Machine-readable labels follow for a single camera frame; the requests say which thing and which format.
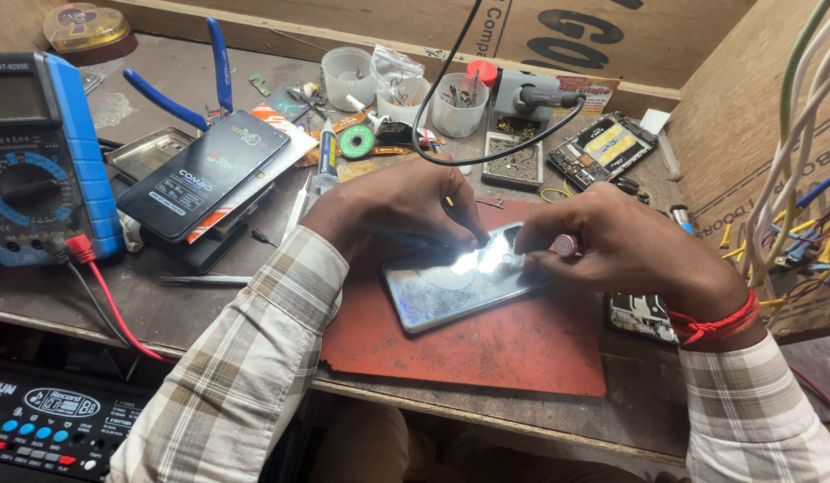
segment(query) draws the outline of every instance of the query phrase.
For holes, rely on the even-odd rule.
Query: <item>human hand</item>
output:
[[[452,217],[442,209],[446,196],[453,202]],[[430,236],[461,250],[482,247],[490,239],[480,223],[474,191],[460,170],[421,158],[335,186],[300,224],[332,243],[347,259],[370,231]]]
[[[584,255],[547,249],[558,235],[580,238]],[[544,206],[522,226],[515,250],[529,269],[591,291],[658,295],[699,322],[733,314],[748,299],[745,280],[710,247],[611,183]]]

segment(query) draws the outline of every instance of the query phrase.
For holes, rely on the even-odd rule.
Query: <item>red silicone repair mat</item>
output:
[[[485,228],[528,218],[533,203],[478,203]],[[556,283],[430,331],[403,331],[381,278],[406,250],[383,239],[351,263],[320,358],[332,369],[515,390],[606,395],[592,297]]]

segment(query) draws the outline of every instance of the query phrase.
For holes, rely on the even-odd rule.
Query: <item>smartphone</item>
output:
[[[117,207],[178,243],[288,143],[286,133],[236,111],[121,194]]]
[[[552,278],[523,271],[524,255],[514,254],[521,228],[516,222],[495,229],[471,253],[431,247],[385,262],[382,274],[403,329],[416,334],[549,285]]]

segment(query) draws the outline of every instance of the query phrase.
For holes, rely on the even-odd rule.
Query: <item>man's right hand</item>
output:
[[[583,255],[547,251],[564,233],[580,238]],[[749,297],[745,280],[713,249],[611,183],[544,206],[522,226],[515,250],[528,254],[533,270],[591,291],[658,295],[698,322],[724,319]]]

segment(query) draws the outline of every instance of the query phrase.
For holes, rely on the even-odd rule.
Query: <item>blue-handled pliers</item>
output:
[[[206,27],[209,29],[209,36],[212,41],[212,56],[215,59],[215,84],[218,93],[218,104],[221,106],[221,114],[218,118],[224,119],[224,117],[233,114],[233,90],[230,87],[230,61],[227,59],[227,47],[224,46],[224,36],[221,34],[221,27],[218,27],[218,21],[212,17],[207,17]],[[173,114],[173,116],[184,120],[203,132],[208,131],[212,127],[212,123],[207,122],[202,115],[173,102],[166,95],[152,87],[149,82],[144,81],[132,69],[123,71],[123,77],[139,93],[142,93],[150,102],[159,106],[164,111]]]

